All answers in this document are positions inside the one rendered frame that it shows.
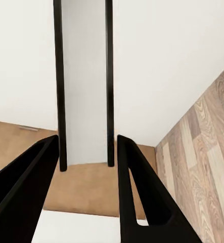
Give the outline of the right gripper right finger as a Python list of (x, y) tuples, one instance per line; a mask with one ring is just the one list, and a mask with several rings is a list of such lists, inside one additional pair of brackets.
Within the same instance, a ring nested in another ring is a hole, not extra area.
[[(121, 243), (203, 243), (137, 144), (117, 135)], [(148, 226), (138, 225), (133, 179)]]

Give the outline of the hardback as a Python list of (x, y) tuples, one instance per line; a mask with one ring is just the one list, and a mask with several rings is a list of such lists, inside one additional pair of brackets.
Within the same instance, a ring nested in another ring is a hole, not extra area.
[(114, 166), (113, 0), (53, 0), (60, 171)]

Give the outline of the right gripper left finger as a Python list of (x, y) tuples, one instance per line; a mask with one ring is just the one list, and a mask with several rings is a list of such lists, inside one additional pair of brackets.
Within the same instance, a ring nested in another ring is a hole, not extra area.
[(37, 141), (0, 171), (0, 243), (31, 243), (59, 159), (59, 136)]

